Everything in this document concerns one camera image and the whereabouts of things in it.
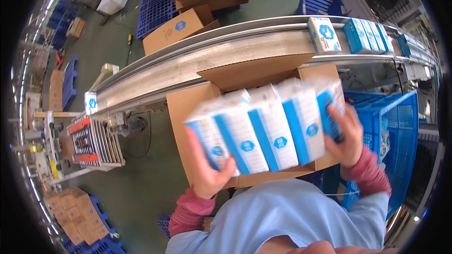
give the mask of light blue shirt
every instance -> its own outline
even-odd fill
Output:
[[[254,254],[270,238],[288,235],[298,247],[319,240],[334,248],[381,249],[389,196],[357,200],[347,212],[312,183],[284,179],[260,183],[228,200],[210,224],[173,236],[166,253]]]

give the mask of pink sleeve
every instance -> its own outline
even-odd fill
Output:
[[[192,188],[187,189],[185,194],[179,197],[176,210],[169,221],[170,236],[192,230],[204,230],[202,227],[204,216],[212,213],[216,198],[217,195],[211,199],[202,199]]]
[[[348,171],[351,180],[358,184],[361,197],[386,191],[391,197],[391,184],[386,173],[376,164],[377,155],[364,146],[358,163]]]

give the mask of open cardboard box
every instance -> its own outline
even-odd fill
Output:
[[[193,183],[193,173],[191,170],[193,159],[191,150],[186,144],[186,133],[183,121],[198,104],[204,100],[216,98],[228,91],[234,91],[241,88],[260,87],[269,83],[278,83],[290,77],[308,80],[314,75],[324,76],[329,79],[339,79],[336,65],[333,63],[315,67],[298,68],[314,55],[315,53],[279,56],[225,65],[201,71],[198,72],[198,75],[210,81],[209,84],[170,93],[166,96],[174,137],[190,185]],[[244,188],[268,180],[295,178],[325,169],[336,165],[337,163],[338,161],[328,153],[317,161],[311,162],[305,166],[297,166],[274,173],[264,172],[233,177],[223,189],[229,187]]]

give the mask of hand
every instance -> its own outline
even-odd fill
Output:
[[[332,106],[328,106],[327,110],[342,130],[343,141],[337,144],[325,135],[325,147],[342,166],[353,168],[363,152],[363,125],[359,121],[356,110],[349,104],[345,104],[344,116]]]
[[[192,166],[194,173],[193,192],[203,199],[211,199],[234,174],[236,168],[235,160],[231,157],[222,171],[214,170],[206,159],[196,133],[189,127],[186,130],[188,143],[194,157]]]

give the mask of blue plastic basket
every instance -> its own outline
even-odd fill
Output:
[[[170,231],[168,229],[170,227],[170,218],[171,215],[162,215],[157,220],[155,220],[160,230],[166,235],[168,239],[171,238]]]
[[[137,38],[143,39],[167,21],[179,15],[175,0],[141,0]]]
[[[341,0],[300,0],[297,15],[343,16]]]
[[[381,161],[386,164],[385,172],[392,187],[388,219],[402,204],[413,171],[419,130],[417,93],[410,91],[404,94],[385,95],[369,91],[345,90],[344,97],[350,99],[358,112],[364,128],[364,144],[377,153],[378,164]],[[389,130],[391,141],[391,148],[384,159],[380,159],[382,127]],[[339,182],[342,182],[346,186],[345,193],[359,190],[356,182],[345,182],[340,178],[339,166],[329,169],[329,173],[334,175],[324,176],[324,186],[336,188],[337,191]],[[346,195],[341,205],[349,210],[358,198],[358,194]]]

